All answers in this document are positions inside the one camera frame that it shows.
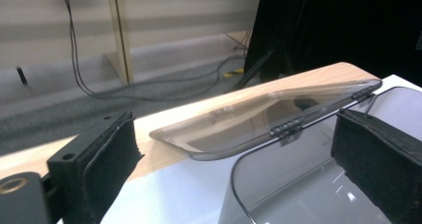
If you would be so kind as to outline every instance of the light wood surface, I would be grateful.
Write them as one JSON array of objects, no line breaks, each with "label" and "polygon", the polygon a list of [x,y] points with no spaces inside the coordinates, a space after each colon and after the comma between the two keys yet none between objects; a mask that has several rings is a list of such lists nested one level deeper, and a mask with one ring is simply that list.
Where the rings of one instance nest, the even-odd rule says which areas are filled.
[{"label": "light wood surface", "polygon": [[[185,156],[165,144],[155,141],[149,137],[148,134],[157,128],[269,92],[365,79],[376,78],[351,64],[338,63],[281,80],[247,88],[235,93],[226,94],[138,118],[134,122],[136,141],[139,150],[145,154],[145,157],[139,162],[129,179],[146,175],[185,158]],[[48,171],[46,160],[71,139],[72,137],[69,137],[38,147],[1,156],[0,178],[23,171],[35,171],[39,172],[41,175],[46,174]]]}]

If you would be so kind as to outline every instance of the black cable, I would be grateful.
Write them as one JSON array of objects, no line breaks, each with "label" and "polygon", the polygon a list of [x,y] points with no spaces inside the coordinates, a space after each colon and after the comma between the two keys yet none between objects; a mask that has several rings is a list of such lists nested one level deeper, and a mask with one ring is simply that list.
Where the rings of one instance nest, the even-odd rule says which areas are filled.
[{"label": "black cable", "polygon": [[65,0],[65,4],[66,4],[66,7],[67,7],[68,13],[69,13],[69,30],[70,30],[71,47],[72,47],[71,52],[72,52],[72,65],[73,65],[73,70],[74,70],[74,77],[75,77],[75,80],[76,80],[78,87],[85,94],[87,94],[89,97],[94,98],[94,99],[99,99],[99,100],[129,99],[129,100],[150,101],[150,102],[176,102],[176,101],[183,101],[183,100],[191,99],[191,98],[194,98],[194,97],[201,96],[201,95],[207,93],[208,91],[210,91],[211,89],[213,89],[215,86],[217,86],[217,84],[220,82],[220,70],[224,65],[227,64],[227,62],[229,62],[230,60],[235,60],[235,59],[244,59],[240,56],[229,57],[226,60],[224,60],[223,62],[221,62],[218,65],[217,69],[214,69],[213,71],[211,71],[207,74],[198,76],[198,77],[193,77],[193,78],[188,78],[188,79],[174,79],[174,80],[162,80],[162,81],[150,81],[150,82],[138,83],[138,85],[153,85],[153,84],[162,84],[162,83],[191,82],[191,81],[200,80],[200,79],[212,76],[214,74],[217,74],[216,80],[209,87],[207,87],[206,89],[204,89],[201,92],[198,92],[196,94],[189,95],[189,96],[186,96],[186,97],[174,98],[174,99],[157,99],[157,98],[122,96],[122,95],[111,96],[112,94],[120,92],[120,90],[115,90],[115,91],[110,91],[110,92],[98,94],[98,93],[90,90],[88,88],[88,86],[85,84],[85,82],[82,78],[80,66],[79,66],[79,59],[78,59],[78,44],[77,44],[77,38],[76,38],[76,32],[75,32],[75,26],[74,26],[74,20],[73,20],[72,7],[71,7],[70,0]]}]

